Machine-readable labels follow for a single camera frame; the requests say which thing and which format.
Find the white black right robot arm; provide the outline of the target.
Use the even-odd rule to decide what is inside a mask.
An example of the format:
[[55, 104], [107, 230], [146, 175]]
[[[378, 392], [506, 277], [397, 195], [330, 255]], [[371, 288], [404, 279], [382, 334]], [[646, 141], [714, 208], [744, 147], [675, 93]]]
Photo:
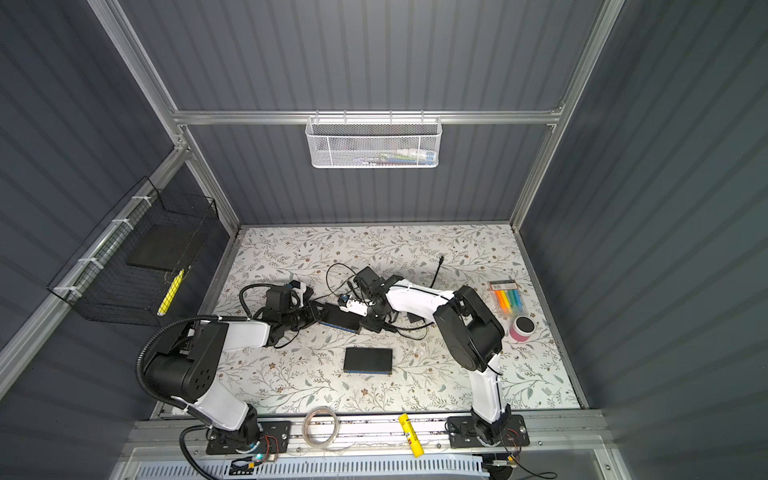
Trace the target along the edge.
[[417, 285], [399, 275], [387, 279], [366, 268], [354, 277], [362, 299], [344, 308], [374, 322], [376, 328], [405, 333], [387, 320], [396, 314], [416, 317], [424, 328], [438, 328], [452, 358], [469, 372], [471, 412], [478, 429], [496, 435], [511, 414], [501, 403], [499, 362], [505, 331], [471, 287], [455, 291]]

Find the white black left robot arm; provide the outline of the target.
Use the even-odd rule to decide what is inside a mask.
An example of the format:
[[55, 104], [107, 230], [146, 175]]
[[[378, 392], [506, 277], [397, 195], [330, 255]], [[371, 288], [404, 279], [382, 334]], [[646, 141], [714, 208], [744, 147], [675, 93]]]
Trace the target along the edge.
[[309, 301], [283, 316], [266, 313], [261, 320], [221, 315], [175, 320], [142, 347], [136, 378], [151, 397], [189, 412], [210, 428], [252, 430], [255, 410], [218, 378], [222, 354], [274, 347], [279, 333], [294, 326], [303, 329], [321, 318], [320, 304]]

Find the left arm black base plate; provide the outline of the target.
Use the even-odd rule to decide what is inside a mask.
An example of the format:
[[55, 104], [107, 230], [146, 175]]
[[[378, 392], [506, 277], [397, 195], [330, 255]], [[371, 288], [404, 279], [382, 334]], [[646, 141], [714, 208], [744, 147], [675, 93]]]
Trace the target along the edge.
[[238, 431], [214, 428], [206, 434], [208, 455], [245, 454], [255, 447], [256, 453], [269, 455], [287, 452], [292, 423], [290, 421], [259, 421], [244, 424]]

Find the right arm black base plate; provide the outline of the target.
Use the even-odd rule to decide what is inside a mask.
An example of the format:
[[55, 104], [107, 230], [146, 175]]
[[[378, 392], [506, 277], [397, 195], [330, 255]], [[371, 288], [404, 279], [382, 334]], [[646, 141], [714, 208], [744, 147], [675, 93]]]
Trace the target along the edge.
[[475, 415], [451, 416], [445, 422], [445, 430], [452, 448], [530, 445], [528, 429], [521, 415], [504, 414], [494, 423]]

